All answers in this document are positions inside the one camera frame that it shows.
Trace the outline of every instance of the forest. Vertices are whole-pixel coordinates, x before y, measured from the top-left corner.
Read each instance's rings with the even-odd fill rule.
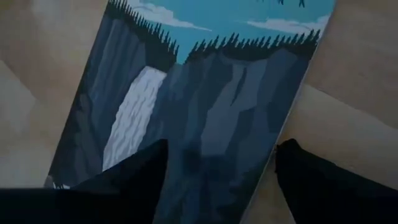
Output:
[[[168,72],[174,65],[179,46],[176,40],[172,41],[169,32],[165,34],[161,24],[145,20],[127,5],[126,0],[109,0],[105,15],[112,19],[123,20],[139,40],[145,42],[148,66]]]
[[[295,34],[293,37],[276,36],[271,43],[271,37],[256,39],[239,39],[239,34],[233,33],[229,39],[226,37],[219,41],[220,37],[200,44],[197,42],[188,55],[187,61],[207,57],[212,53],[221,52],[228,58],[237,60],[255,61],[268,58],[275,51],[285,48],[295,55],[311,58],[317,48],[320,38],[320,30],[311,32],[306,36]]]

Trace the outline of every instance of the white cloud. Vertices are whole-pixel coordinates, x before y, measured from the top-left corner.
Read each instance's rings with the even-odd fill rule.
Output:
[[[166,9],[163,6],[156,6],[152,3],[142,3],[140,0],[128,0],[132,9],[144,16],[145,19],[152,22],[159,22],[174,27],[184,27],[192,29],[200,29],[211,31],[210,29],[196,26],[195,24],[187,21],[181,21],[174,17],[174,12]]]
[[[267,19],[265,22],[247,21],[246,23],[258,28],[272,29],[292,34],[308,33],[312,29],[323,32],[328,23],[329,15],[322,16],[316,22],[298,22],[285,19]]]

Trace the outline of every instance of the waterfall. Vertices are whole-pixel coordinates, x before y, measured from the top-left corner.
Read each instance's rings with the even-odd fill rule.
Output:
[[[136,153],[165,77],[166,73],[145,67],[131,83],[104,149],[103,170]]]

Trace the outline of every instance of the sky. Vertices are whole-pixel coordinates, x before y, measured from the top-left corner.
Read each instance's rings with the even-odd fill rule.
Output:
[[[177,62],[182,63],[197,41],[295,35],[323,30],[335,0],[127,0],[148,21],[160,22],[180,45]]]

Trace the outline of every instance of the gray cliff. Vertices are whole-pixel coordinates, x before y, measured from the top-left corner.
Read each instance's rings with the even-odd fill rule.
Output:
[[[307,66],[308,59],[282,49],[255,62],[212,54],[169,71],[140,145],[160,138],[170,144],[155,223],[181,201],[184,223],[217,220],[216,208],[234,199],[229,188],[265,166]]]

